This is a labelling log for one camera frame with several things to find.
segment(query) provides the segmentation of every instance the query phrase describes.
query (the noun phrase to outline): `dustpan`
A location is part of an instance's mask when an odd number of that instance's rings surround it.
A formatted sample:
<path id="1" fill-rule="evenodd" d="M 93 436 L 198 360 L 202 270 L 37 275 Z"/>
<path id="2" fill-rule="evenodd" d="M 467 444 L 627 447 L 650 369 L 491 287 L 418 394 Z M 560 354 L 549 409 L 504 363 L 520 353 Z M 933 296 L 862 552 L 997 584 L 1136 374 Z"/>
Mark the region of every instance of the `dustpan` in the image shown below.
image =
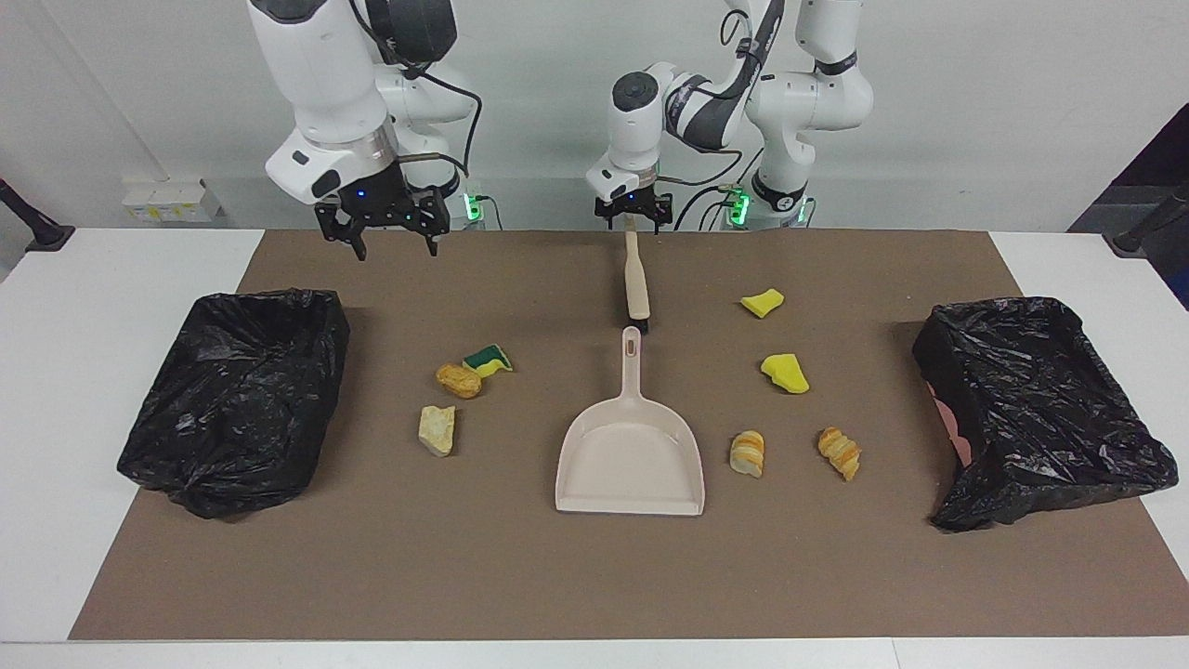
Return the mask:
<path id="1" fill-rule="evenodd" d="M 623 330 L 623 391 L 570 425 L 558 461 L 558 511 L 700 516 L 702 457 L 678 414 L 640 393 L 640 329 Z"/>

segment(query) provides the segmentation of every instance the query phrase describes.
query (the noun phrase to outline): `dustpan handle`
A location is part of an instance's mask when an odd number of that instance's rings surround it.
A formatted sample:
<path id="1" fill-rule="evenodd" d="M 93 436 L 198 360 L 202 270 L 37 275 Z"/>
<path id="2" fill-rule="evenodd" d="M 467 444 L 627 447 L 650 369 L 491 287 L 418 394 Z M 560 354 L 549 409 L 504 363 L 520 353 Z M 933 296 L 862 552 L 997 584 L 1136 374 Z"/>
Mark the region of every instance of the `dustpan handle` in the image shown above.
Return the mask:
<path id="1" fill-rule="evenodd" d="M 640 393 L 640 329 L 623 328 L 623 390 L 621 398 L 642 398 Z"/>

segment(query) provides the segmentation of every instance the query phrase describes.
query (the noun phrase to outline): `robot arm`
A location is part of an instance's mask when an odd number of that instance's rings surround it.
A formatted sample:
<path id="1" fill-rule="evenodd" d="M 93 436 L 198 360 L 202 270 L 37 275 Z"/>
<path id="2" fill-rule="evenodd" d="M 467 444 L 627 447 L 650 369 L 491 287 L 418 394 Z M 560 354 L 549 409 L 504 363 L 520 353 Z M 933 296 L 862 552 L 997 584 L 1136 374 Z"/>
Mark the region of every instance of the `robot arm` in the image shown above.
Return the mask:
<path id="1" fill-rule="evenodd" d="M 735 64 L 723 82 L 715 83 L 703 75 L 661 62 L 619 77 L 612 87 L 610 149 L 586 172 L 587 182 L 603 203 L 600 215 L 635 210 L 628 202 L 616 207 L 606 204 L 648 188 L 656 179 L 662 132 L 667 131 L 700 152 L 717 151 L 735 135 L 743 115 L 743 101 L 767 62 L 780 29 L 785 0 L 726 0 L 726 5 L 750 27 L 749 34 L 738 40 Z M 652 212 L 636 213 L 656 221 Z"/>
<path id="2" fill-rule="evenodd" d="M 813 56 L 814 70 L 765 75 L 760 71 L 780 29 L 784 0 L 726 4 L 732 13 L 744 12 L 751 34 L 736 46 L 735 67 L 723 83 L 669 63 L 616 82 L 611 145 L 586 172 L 599 215 L 634 212 L 667 222 L 661 219 L 671 210 L 650 207 L 666 197 L 652 191 L 661 131 L 698 151 L 715 151 L 730 143 L 746 113 L 765 140 L 763 160 L 749 185 L 757 200 L 750 217 L 767 219 L 760 226 L 780 225 L 792 217 L 816 159 L 801 132 L 857 127 L 870 114 L 872 86 L 858 70 L 855 50 L 863 0 L 801 0 L 797 42 Z"/>
<path id="3" fill-rule="evenodd" d="M 265 163 L 285 193 L 313 204 L 392 164 L 388 107 L 347 0 L 249 0 L 264 59 L 296 127 Z"/>
<path id="4" fill-rule="evenodd" d="M 793 215 L 817 158 L 801 131 L 857 127 L 872 113 L 872 84 L 855 50 L 862 8 L 863 0 L 801 0 L 797 42 L 813 56 L 813 72 L 763 75 L 751 91 L 747 115 L 765 145 L 749 184 L 762 202 L 753 219 L 779 225 Z"/>
<path id="5" fill-rule="evenodd" d="M 323 235 L 348 242 L 359 259 L 369 226 L 416 231 L 436 254 L 449 231 L 445 197 L 460 177 L 448 163 L 428 162 L 448 149 L 428 124 L 472 109 L 426 74 L 457 38 L 453 10 L 449 0 L 366 0 L 365 19 L 357 1 L 365 0 L 246 0 L 296 125 L 265 171 L 315 204 Z M 372 63 L 369 38 L 384 65 Z M 410 159 L 420 162 L 405 173 L 401 163 Z M 338 219 L 340 206 L 347 222 Z"/>

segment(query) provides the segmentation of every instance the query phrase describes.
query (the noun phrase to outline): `black trash bag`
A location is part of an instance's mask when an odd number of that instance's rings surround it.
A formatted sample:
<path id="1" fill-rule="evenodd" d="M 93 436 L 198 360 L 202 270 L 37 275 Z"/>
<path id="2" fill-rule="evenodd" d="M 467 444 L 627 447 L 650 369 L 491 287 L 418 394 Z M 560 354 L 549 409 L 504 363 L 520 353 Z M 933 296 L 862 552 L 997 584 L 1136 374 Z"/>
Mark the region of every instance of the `black trash bag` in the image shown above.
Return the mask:
<path id="1" fill-rule="evenodd" d="M 931 518 L 937 528 L 1011 524 L 1177 484 L 1172 454 L 1058 299 L 935 307 L 912 355 L 958 453 L 957 478 Z"/>
<path id="2" fill-rule="evenodd" d="M 350 332 L 333 291 L 199 298 L 117 469 L 202 518 L 294 499 L 317 467 Z"/>

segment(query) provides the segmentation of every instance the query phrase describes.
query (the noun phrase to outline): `table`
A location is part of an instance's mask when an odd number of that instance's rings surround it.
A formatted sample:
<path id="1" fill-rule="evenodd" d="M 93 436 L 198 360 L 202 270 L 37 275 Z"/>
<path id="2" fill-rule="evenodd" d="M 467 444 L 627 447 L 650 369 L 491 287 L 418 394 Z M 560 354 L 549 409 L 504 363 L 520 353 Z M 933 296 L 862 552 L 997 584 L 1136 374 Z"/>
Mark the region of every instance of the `table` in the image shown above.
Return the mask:
<path id="1" fill-rule="evenodd" d="M 114 472 L 193 299 L 234 290 L 258 231 L 81 229 L 0 284 L 0 664 L 78 667 L 1179 667 L 1187 638 L 63 643 L 136 487 Z M 1189 314 L 1094 235 L 996 233 L 1025 294 L 1069 303 L 1155 436 L 1189 457 Z M 84 449 L 81 444 L 92 444 Z M 1144 500 L 1189 564 L 1189 492 Z"/>

